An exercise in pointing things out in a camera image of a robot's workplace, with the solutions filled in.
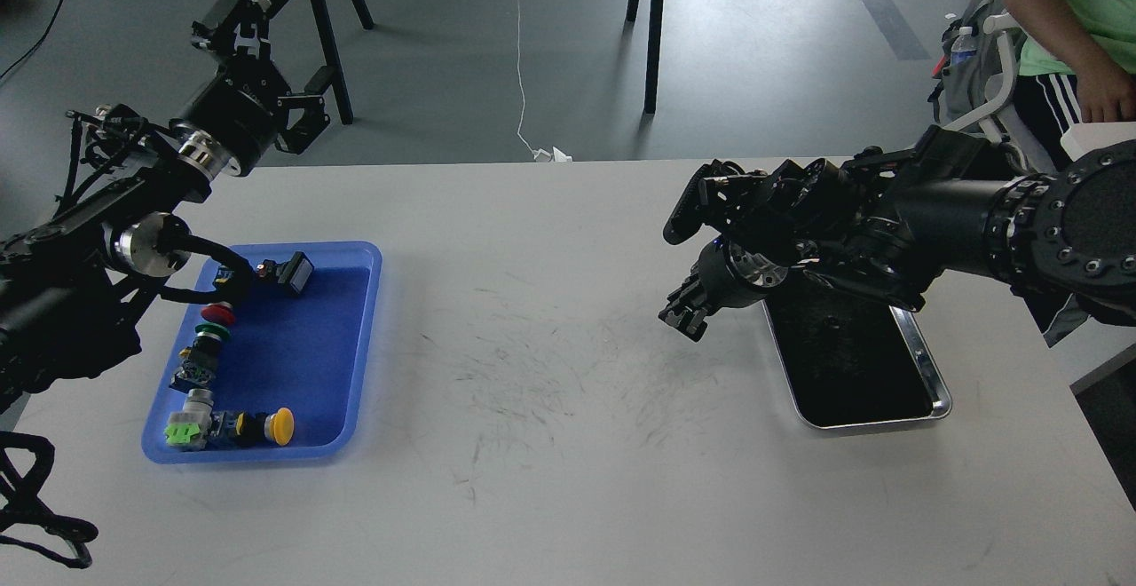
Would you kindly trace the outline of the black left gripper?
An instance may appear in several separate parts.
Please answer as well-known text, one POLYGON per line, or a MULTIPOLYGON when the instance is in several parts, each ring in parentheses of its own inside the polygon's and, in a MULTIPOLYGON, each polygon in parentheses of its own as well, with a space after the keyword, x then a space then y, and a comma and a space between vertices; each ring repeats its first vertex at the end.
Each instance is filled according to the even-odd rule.
POLYGON ((191 45, 220 64, 212 79, 170 120, 176 137, 208 134, 231 156, 228 170, 247 177, 269 146, 301 154, 329 125, 325 93, 336 67, 320 67, 299 92, 272 62, 269 23, 289 0, 216 0, 192 24, 191 45))

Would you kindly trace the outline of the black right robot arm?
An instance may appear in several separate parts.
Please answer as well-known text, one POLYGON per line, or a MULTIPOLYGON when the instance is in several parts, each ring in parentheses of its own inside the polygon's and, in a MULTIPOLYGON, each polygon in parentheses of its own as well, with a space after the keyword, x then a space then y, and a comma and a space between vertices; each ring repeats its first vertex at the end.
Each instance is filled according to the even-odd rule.
POLYGON ((1133 324, 1133 140, 1064 170, 982 178, 1002 146, 929 126, 912 148, 771 171, 699 166, 665 224, 678 245, 717 231, 659 319, 698 342, 722 308, 746 308, 793 275, 920 311, 942 273, 1071 298, 1100 323, 1133 324))

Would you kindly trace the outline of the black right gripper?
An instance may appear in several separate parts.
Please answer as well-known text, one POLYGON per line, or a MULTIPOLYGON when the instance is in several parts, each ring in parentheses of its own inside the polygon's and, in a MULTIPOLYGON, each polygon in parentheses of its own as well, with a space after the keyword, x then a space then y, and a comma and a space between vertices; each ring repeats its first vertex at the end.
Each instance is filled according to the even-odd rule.
POLYGON ((667 295, 659 320, 692 342, 705 335, 707 316, 721 308, 746 308, 772 294, 790 278, 787 266, 750 253, 734 242, 709 242, 690 275, 667 295))

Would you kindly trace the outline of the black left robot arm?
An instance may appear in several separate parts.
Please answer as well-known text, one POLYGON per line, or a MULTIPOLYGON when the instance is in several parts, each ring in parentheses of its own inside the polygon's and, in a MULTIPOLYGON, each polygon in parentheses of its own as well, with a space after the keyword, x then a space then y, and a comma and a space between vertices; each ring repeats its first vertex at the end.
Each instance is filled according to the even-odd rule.
POLYGON ((251 265, 176 217, 204 202, 226 171, 245 177, 268 146, 301 154, 327 128, 321 67, 300 91, 272 62, 269 22, 289 0, 217 0, 194 22, 192 44, 218 62, 212 79, 170 124, 130 106, 72 110, 70 164, 56 214, 3 242, 3 408, 55 380, 97 378, 141 351, 137 321, 156 298, 201 307, 170 387, 185 408, 165 428, 178 451, 289 444, 295 418, 215 411, 210 386, 222 346, 254 283, 299 295, 314 265, 251 265))

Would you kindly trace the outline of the person's hand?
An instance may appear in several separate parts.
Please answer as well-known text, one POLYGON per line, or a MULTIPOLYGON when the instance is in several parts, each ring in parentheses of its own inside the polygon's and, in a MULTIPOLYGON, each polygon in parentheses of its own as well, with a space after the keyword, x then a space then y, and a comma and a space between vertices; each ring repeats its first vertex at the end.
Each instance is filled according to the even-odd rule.
POLYGON ((1071 64, 1083 123, 1127 123, 1135 118, 1131 74, 1104 56, 1071 64))

